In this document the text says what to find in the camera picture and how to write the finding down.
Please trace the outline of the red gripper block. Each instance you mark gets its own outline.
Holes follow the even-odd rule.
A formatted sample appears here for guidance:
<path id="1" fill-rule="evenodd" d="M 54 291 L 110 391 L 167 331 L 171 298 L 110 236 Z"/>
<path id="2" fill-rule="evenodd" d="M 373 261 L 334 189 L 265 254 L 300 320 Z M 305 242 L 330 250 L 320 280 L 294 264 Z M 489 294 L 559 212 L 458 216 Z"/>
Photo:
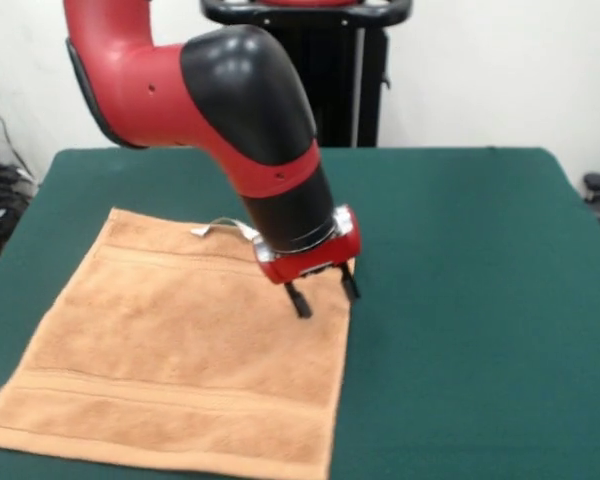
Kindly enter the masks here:
<path id="1" fill-rule="evenodd" d="M 321 243 L 308 250 L 277 253 L 261 235 L 253 239 L 257 263 L 265 276 L 274 284 L 284 284 L 296 314 L 309 319 L 312 310 L 305 296 L 292 283 L 298 278 L 318 274 L 328 268 L 339 268 L 341 285 L 349 301 L 360 298 L 360 292 L 349 262 L 361 250 L 361 237 L 357 218 L 349 205 L 334 209 L 334 229 Z"/>

